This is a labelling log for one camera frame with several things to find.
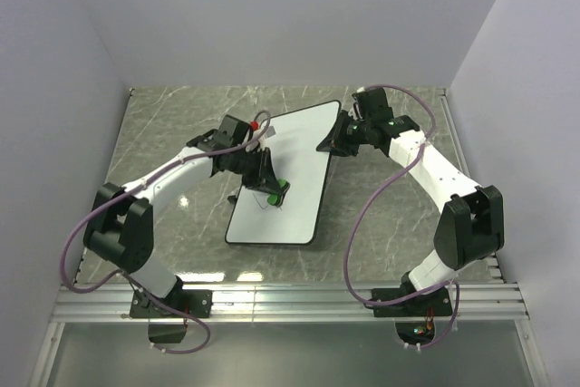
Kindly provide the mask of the green whiteboard eraser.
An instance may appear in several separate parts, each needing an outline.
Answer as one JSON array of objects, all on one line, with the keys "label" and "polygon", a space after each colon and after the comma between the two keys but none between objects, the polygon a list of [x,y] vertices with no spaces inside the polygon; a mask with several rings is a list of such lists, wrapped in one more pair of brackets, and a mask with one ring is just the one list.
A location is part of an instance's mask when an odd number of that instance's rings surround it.
[{"label": "green whiteboard eraser", "polygon": [[278,188],[273,193],[269,193],[267,197],[267,204],[272,207],[280,207],[290,189],[290,183],[286,179],[278,179],[277,183]]}]

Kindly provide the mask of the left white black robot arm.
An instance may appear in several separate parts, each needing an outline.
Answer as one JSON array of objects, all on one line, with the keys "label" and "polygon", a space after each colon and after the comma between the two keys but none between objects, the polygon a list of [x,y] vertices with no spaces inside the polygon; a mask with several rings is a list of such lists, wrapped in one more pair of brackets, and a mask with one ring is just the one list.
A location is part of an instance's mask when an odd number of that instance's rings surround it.
[{"label": "left white black robot arm", "polygon": [[290,188],[276,176],[264,138],[268,127],[227,115],[218,128],[188,141],[177,156],[141,179],[123,186],[106,183],[96,194],[83,244],[100,259],[148,290],[151,305],[163,316],[186,308],[183,282],[155,257],[154,220],[194,184],[219,172],[240,176],[246,189],[283,203]]}]

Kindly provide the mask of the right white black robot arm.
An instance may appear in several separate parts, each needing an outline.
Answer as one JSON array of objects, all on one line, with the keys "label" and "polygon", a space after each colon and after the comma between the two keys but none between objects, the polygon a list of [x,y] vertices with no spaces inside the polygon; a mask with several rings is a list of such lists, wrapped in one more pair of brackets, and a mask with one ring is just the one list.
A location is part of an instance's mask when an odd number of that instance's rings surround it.
[{"label": "right white black robot arm", "polygon": [[346,286],[364,305],[401,305],[410,314],[420,314],[430,306],[432,293],[504,246],[503,197],[496,187],[481,186],[451,164],[431,143],[433,129],[423,131],[410,116],[395,115],[387,89],[373,85],[357,90],[353,107],[339,112],[317,149],[334,157],[354,157],[362,145],[370,145],[401,166],[379,193],[411,175],[437,207],[440,219],[433,249],[404,277],[399,297],[374,302],[360,296],[353,285]]}]

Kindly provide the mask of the white whiteboard black frame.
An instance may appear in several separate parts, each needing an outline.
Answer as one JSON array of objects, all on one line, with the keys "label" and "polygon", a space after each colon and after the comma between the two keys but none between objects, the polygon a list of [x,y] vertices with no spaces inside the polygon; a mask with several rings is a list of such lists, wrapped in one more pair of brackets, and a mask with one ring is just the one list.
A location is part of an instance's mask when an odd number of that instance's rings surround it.
[{"label": "white whiteboard black frame", "polygon": [[286,192],[277,205],[272,194],[242,187],[228,222],[231,245],[305,246],[313,242],[331,157],[318,151],[341,103],[329,101],[276,115],[264,144],[271,150],[275,179]]}]

